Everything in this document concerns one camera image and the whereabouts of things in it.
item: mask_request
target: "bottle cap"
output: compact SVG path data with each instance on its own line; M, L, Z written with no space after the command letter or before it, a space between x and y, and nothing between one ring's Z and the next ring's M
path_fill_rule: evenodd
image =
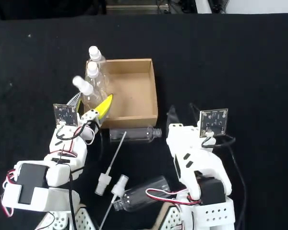
M97 63L94 62L94 61L90 61L87 64L86 73L87 73L88 77L90 77L90 78L97 77L99 75L99 70L98 70Z
M97 195L102 196L105 192L106 187L109 185L110 181L111 181L111 177L109 175L101 173L100 177L98 179L98 185L97 185L97 188L95 190L95 193Z
M128 176L125 176L122 174L120 176L119 181L112 188L111 193L118 196L118 197L122 197L124 195L125 186L126 186L126 183L128 182L128 179L129 179Z
M102 58L102 55L96 46L89 47L88 53L92 61L100 61Z
M81 93L86 96L91 95L94 91L93 86L80 76L75 76L72 80L72 83L79 89Z

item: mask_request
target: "black fabric surface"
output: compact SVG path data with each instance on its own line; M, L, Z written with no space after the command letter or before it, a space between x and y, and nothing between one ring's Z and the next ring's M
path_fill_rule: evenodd
M152 58L156 76L158 127L165 133L166 112L176 105L185 125L188 109L229 108L228 133L245 176L249 230L288 229L288 14L98 16L0 22L0 194L6 172L20 160L39 160L48 152L55 126L53 103L76 93L74 75L84 74L87 49L97 45L108 59ZM176 179L165 138L145 145L124 144L112 168L106 195L94 194L116 146L107 144L97 162L99 142L89 148L75 190L98 223L121 174L128 188L164 175ZM238 214L242 187L230 155L218 150L232 181ZM136 213L112 210L105 230L153 225L160 203ZM0 229L33 229L42 213L16 210Z

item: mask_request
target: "plastic bottle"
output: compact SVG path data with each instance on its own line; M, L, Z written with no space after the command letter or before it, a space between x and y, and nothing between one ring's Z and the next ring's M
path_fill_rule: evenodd
M85 79L93 85L95 91L99 90L102 99L105 100L108 97L105 78L100 73L96 62L90 61L87 63L86 75Z
M75 76L72 83L82 93L81 100L86 107L89 109L95 109L100 103L102 103L103 100L100 92L95 91L93 85L85 81L82 77Z
M115 128L110 129L110 141L120 141L124 132L127 132L124 141L134 141L149 143L154 138L160 138L162 131L160 128L153 128L152 126L144 128Z
M147 183L141 184L125 191L124 195L119 200L114 201L113 206L115 210L119 211L124 209L128 212L134 212L156 202L156 200L153 200L146 195L145 190L147 188L162 189L167 192L170 191L168 182L166 181L164 176L159 176L148 181ZM154 192L153 195L162 198L167 198L170 196L162 192Z
M98 64L99 71L102 73L104 76L104 82L106 86L109 84L109 79L108 79L108 73L105 68L105 62L106 59L104 56L102 56L100 50L96 46L91 46L88 49L88 53L90 56L89 61L94 61Z

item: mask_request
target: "cardboard box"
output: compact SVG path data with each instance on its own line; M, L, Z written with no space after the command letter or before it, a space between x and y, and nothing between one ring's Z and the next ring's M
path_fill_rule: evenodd
M158 105L152 60L107 60L103 68L113 102L102 128L155 126Z

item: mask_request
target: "white wire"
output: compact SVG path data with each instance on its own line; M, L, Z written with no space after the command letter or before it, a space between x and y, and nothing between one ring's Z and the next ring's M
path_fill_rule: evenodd
M185 188L185 189L179 190L179 191L177 191L177 192L167 192L167 191L164 191L164 190L162 190L162 189L147 188L145 192L147 193L148 190L152 190L152 191L156 191L156 192L162 192L162 193L166 193L166 194L169 194L169 195L177 195L178 193L181 193L181 192L186 191L186 190L188 190L188 189Z
M91 144L94 142L94 139L95 139L95 132L94 132L94 130L93 130L90 126L86 126L86 127L88 127L89 130L92 131L93 138L92 138L92 140L91 140L90 143L87 143L87 142L85 142L85 143L86 143L86 145L91 145Z
M6 184L9 183L8 179L6 178L5 181L2 184L2 188L5 190Z
M164 202L170 202L170 203L176 203L176 204L181 204L181 205L196 205L198 204L198 201L194 201L194 202L182 202L182 201L179 201L179 200L174 200L174 199L169 199L169 198L162 198L162 197L158 197L158 196L155 196L155 195L151 195L150 193L148 193L148 191L155 191L155 192L162 192L162 193L165 193L165 194L169 194L169 195L176 195L180 192L183 192L183 191L186 191L187 188L185 189L182 189L180 191L177 191L177 192L167 192L167 191L164 191L164 190L161 190L161 189L156 189L156 188L147 188L145 190L145 193L148 197L152 198L152 199L155 199L155 200L159 200L159 201L164 201Z

